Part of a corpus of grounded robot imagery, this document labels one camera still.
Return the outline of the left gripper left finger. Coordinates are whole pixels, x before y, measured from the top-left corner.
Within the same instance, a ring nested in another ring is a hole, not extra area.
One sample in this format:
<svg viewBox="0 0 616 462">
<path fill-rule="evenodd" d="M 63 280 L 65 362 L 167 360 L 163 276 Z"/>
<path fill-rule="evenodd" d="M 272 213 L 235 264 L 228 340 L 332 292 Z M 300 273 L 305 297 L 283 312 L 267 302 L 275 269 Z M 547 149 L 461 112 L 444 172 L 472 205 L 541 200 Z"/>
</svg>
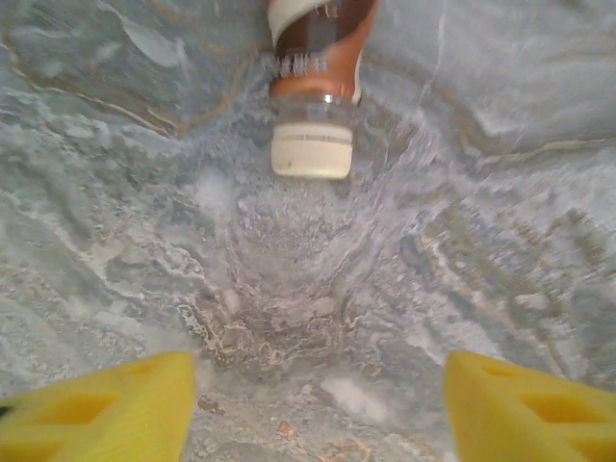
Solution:
<svg viewBox="0 0 616 462">
<path fill-rule="evenodd" d="M 178 461 L 195 405 L 192 357 L 171 351 L 1 401 L 4 461 Z"/>
</svg>

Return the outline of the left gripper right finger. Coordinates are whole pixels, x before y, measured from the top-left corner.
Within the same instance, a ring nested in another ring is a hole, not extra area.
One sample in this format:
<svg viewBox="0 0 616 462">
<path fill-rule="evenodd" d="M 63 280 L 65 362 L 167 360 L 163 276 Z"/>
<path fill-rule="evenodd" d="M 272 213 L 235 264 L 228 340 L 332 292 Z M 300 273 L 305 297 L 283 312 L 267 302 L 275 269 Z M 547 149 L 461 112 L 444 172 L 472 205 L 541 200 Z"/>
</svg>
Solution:
<svg viewBox="0 0 616 462">
<path fill-rule="evenodd" d="M 444 367 L 456 456 L 479 462 L 615 458 L 615 396 L 468 351 Z"/>
</svg>

